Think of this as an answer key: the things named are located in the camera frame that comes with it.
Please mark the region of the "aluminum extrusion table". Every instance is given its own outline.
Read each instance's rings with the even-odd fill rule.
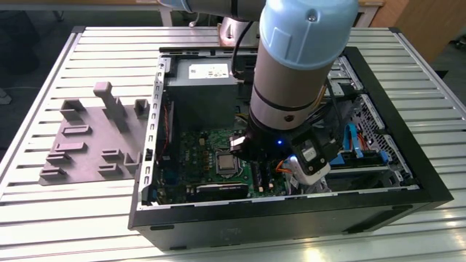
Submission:
[[[133,180],[43,187],[39,172],[66,98],[102,106],[97,81],[123,104],[150,98],[158,49],[218,45],[217,28],[89,27],[73,33],[0,164],[0,260],[464,261],[466,259],[466,110],[402,34],[352,32],[357,46],[455,201],[373,233],[163,253],[127,230]]]

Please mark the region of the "green circuit board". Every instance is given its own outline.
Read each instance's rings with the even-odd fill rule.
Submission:
[[[254,188],[254,175],[249,162],[237,160],[238,170],[234,174],[220,175],[217,169],[217,154],[229,150],[229,138],[238,132],[232,129],[218,129],[181,134],[181,168],[182,184],[200,183],[244,183],[249,185],[249,197],[270,197],[285,194],[285,182],[273,180],[272,190],[260,191]]]

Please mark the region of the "white label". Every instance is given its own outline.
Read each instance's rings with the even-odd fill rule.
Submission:
[[[190,65],[190,79],[229,78],[228,64]]]
[[[139,4],[157,4],[158,0],[137,0]]]
[[[298,180],[294,178],[294,176],[293,176],[292,179],[290,179],[290,183],[292,183],[292,185],[293,185],[296,188],[298,188],[300,182],[298,182]]]
[[[362,5],[377,5],[377,6],[384,6],[382,2],[365,2]]]
[[[310,162],[316,157],[318,153],[316,152],[314,147],[304,151],[304,156],[308,162]]]

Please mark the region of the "wooden cabinet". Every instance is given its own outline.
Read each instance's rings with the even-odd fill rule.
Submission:
[[[372,27],[398,27],[428,62],[465,25],[465,0],[386,0],[372,23]]]

